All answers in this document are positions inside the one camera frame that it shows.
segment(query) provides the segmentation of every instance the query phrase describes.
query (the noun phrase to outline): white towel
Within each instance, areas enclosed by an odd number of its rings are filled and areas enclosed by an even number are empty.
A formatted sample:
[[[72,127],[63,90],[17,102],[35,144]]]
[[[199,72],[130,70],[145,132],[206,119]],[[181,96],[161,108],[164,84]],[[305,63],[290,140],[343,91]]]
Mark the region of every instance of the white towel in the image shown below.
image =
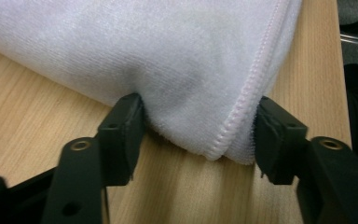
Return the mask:
[[[0,0],[0,52],[108,105],[139,92],[152,127],[216,160],[254,160],[252,124],[301,0]]]

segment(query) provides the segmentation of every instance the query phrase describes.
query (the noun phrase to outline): wooden table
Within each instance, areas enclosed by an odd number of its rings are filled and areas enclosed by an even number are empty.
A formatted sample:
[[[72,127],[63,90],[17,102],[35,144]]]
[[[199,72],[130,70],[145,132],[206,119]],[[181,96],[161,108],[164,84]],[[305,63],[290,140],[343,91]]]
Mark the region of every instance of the wooden table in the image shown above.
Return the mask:
[[[270,96],[310,127],[309,137],[351,141],[336,1],[304,0]],[[93,136],[109,110],[0,54],[0,175],[13,186],[55,166],[62,146]],[[110,216],[114,223],[301,223],[295,189],[148,131],[134,180],[109,188]]]

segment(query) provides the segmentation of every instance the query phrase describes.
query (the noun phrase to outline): stitched seam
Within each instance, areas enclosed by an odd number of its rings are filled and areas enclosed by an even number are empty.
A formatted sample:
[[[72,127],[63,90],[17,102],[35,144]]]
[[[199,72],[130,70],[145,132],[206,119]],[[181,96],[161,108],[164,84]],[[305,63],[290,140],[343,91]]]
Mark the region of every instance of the stitched seam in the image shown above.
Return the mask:
[[[263,34],[261,45],[252,62],[250,76],[246,78],[241,88],[239,98],[223,123],[219,134],[213,141],[211,150],[207,152],[206,156],[211,159],[217,159],[222,156],[234,140],[242,122],[245,119],[253,119],[255,116],[256,106],[251,103],[258,102],[256,99],[259,100],[262,96],[262,81],[266,76],[266,70],[272,58],[272,51],[274,50],[274,43],[277,40],[277,35],[280,33],[285,15],[285,13],[283,13],[283,16],[279,18],[278,13],[281,5],[282,0],[276,4],[273,10],[273,15],[268,22],[268,28]],[[251,127],[249,127],[246,133],[250,134],[250,132]]]

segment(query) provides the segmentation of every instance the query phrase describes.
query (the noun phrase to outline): table surface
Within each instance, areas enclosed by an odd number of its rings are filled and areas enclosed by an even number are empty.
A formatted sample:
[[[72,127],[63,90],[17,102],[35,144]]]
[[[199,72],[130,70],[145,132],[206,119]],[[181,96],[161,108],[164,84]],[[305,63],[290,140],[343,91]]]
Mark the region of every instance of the table surface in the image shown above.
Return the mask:
[[[270,97],[308,138],[350,143],[337,2],[303,0],[293,46]],[[0,175],[9,186],[57,164],[62,146],[93,136],[110,108],[0,54]],[[148,131],[134,180],[108,190],[114,223],[301,223],[296,186],[256,166],[207,161]]]

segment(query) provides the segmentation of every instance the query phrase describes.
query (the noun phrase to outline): towel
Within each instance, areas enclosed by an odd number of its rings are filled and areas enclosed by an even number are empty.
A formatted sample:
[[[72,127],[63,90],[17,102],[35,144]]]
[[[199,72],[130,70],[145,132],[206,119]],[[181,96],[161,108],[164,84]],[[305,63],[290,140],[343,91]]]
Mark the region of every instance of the towel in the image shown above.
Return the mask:
[[[301,0],[0,0],[0,52],[107,105],[138,92],[150,126],[192,153],[254,161],[257,104]]]

